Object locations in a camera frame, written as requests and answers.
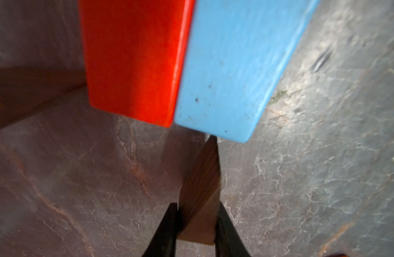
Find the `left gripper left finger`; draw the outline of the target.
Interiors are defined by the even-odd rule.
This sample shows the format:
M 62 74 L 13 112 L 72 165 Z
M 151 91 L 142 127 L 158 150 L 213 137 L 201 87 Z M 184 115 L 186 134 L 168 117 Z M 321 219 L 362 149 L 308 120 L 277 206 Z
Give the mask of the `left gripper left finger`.
M 178 204 L 171 203 L 142 257 L 175 257 Z

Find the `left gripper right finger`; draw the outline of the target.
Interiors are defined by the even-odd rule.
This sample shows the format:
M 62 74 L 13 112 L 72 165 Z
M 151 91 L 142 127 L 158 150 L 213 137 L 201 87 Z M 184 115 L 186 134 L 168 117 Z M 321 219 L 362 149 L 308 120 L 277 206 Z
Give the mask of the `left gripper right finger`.
M 251 257 L 222 202 L 216 224 L 215 253 L 217 257 Z

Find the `dark brown wedge block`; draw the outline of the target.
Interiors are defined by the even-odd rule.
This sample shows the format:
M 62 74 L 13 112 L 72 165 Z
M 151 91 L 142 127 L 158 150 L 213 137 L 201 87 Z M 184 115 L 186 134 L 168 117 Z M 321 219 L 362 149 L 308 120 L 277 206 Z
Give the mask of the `dark brown wedge block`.
M 210 136 L 181 188 L 178 239 L 214 245 L 220 191 L 221 168 L 217 137 Z

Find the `light blue rectangular block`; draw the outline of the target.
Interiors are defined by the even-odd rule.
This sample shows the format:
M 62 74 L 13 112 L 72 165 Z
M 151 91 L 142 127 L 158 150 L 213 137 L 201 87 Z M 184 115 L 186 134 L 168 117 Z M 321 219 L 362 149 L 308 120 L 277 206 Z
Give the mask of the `light blue rectangular block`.
M 317 6 L 196 1 L 175 124 L 247 142 Z

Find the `red rectangular block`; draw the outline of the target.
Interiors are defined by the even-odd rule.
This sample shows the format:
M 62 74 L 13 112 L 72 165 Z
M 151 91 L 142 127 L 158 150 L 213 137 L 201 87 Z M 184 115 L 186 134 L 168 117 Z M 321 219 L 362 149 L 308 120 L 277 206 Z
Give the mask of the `red rectangular block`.
M 193 8 L 178 0 L 80 1 L 90 104 L 169 127 Z

